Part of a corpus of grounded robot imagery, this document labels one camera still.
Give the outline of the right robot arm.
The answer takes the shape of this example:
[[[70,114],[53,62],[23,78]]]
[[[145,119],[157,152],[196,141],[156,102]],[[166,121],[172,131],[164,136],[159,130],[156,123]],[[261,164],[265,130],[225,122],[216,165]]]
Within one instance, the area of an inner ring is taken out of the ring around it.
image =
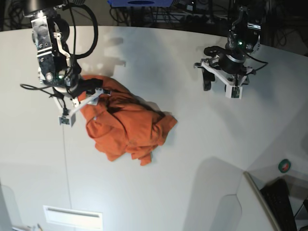
[[[88,51],[77,54],[70,52],[66,41],[70,29],[69,24],[57,12],[72,11],[73,8],[85,10],[92,20],[94,38]],[[20,86],[27,90],[46,91],[52,88],[53,96],[76,98],[82,93],[94,94],[103,85],[99,79],[84,80],[81,77],[79,59],[93,53],[98,42],[98,22],[94,12],[82,0],[26,0],[23,14],[30,18],[32,40],[37,48],[38,78],[41,87],[27,84]]]

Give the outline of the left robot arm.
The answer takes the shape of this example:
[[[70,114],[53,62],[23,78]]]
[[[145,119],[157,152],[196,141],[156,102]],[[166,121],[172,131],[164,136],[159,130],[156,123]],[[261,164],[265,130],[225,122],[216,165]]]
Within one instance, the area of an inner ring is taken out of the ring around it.
[[[209,91],[215,74],[202,67],[202,63],[214,70],[223,71],[236,88],[249,84],[249,76],[268,63],[253,58],[251,54],[260,45],[261,24],[265,13],[264,0],[235,0],[228,11],[229,32],[225,47],[211,46],[204,49],[207,59],[195,63],[202,70],[203,89]]]

